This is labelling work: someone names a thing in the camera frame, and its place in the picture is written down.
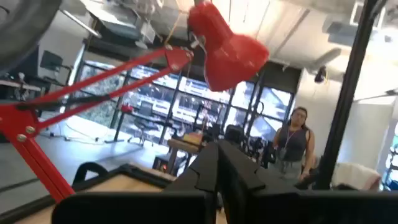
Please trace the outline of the black office chair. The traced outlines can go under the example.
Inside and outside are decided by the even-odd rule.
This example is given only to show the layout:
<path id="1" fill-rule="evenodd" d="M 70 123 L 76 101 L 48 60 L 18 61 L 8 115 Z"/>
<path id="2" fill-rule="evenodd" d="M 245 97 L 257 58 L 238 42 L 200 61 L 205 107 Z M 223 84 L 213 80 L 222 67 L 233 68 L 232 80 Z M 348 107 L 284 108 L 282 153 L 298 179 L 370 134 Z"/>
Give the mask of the black office chair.
<path id="1" fill-rule="evenodd" d="M 138 114 L 139 116 L 134 119 L 134 125 L 141 131 L 139 136 L 139 144 L 144 145 L 146 141 L 146 131 L 158 131 L 159 127 L 152 121 L 152 108 L 153 104 L 148 101 L 141 101 Z"/>

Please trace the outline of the wooden background table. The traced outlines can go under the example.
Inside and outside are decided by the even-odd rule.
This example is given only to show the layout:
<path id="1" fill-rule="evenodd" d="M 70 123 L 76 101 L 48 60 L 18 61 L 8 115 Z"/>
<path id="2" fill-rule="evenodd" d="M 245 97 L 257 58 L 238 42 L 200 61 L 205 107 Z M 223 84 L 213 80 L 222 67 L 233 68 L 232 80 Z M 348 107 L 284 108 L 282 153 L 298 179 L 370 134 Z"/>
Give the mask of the wooden background table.
<path id="1" fill-rule="evenodd" d="M 189 166 L 190 159 L 194 154 L 197 154 L 202 146 L 203 134 L 200 133 L 188 133 L 184 134 L 182 138 L 171 138 L 167 141 L 169 146 L 169 161 L 167 163 L 166 173 L 171 174 L 177 158 L 178 150 L 184 151 L 188 154 L 187 160 L 185 161 L 184 170 Z"/>

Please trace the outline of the person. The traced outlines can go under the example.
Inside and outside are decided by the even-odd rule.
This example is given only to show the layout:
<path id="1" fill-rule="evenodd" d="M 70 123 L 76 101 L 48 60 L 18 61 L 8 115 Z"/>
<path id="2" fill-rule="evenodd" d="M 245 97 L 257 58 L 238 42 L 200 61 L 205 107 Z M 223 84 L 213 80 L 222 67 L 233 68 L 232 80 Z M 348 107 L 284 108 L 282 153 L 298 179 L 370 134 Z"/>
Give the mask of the person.
<path id="1" fill-rule="evenodd" d="M 292 185 L 310 174 L 315 161 L 315 134 L 305 124 L 307 117 L 306 108 L 295 108 L 287 124 L 277 130 L 273 140 L 275 162 L 268 169 Z"/>

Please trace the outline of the red desk lamp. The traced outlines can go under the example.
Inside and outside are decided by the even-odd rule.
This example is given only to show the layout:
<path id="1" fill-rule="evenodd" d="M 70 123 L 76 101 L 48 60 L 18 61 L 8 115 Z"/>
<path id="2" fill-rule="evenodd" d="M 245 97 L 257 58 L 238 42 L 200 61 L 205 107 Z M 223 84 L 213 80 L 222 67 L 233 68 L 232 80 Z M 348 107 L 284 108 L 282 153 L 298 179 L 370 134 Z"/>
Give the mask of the red desk lamp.
<path id="1" fill-rule="evenodd" d="M 0 24 L 0 72 L 17 65 L 33 50 L 61 4 L 62 0 L 19 0 L 14 12 Z M 269 58 L 269 51 L 263 44 L 247 35 L 234 33 L 210 2 L 194 5 L 189 10 L 187 24 L 193 38 L 188 47 L 166 44 L 61 90 L 28 102 L 0 105 L 0 133 L 17 149 L 56 202 L 73 195 L 74 190 L 35 141 L 42 129 L 181 70 L 193 60 L 197 48 L 205 53 L 204 76 L 211 91 L 225 91 L 250 79 Z M 166 59 L 167 66 L 150 77 L 104 95 L 67 98 L 86 86 L 159 57 Z"/>

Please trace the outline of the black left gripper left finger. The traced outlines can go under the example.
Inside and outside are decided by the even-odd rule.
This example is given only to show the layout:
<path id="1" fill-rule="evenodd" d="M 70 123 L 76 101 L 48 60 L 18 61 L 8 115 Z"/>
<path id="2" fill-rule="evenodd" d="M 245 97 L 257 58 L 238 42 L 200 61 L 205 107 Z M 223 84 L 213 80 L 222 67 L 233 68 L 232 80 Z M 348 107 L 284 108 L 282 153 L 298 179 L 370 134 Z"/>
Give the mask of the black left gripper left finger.
<path id="1" fill-rule="evenodd" d="M 218 144 L 161 192 L 87 192 L 60 202 L 52 224 L 216 224 Z"/>

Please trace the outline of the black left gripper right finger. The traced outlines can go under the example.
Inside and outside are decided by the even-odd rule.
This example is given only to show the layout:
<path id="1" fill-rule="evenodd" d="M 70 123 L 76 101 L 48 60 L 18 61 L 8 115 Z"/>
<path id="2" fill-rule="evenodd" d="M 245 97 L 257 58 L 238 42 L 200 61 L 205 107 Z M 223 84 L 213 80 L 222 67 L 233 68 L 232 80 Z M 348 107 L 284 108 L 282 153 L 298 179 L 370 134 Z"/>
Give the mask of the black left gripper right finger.
<path id="1" fill-rule="evenodd" d="M 218 185 L 229 224 L 398 224 L 398 193 L 300 190 L 218 143 Z"/>

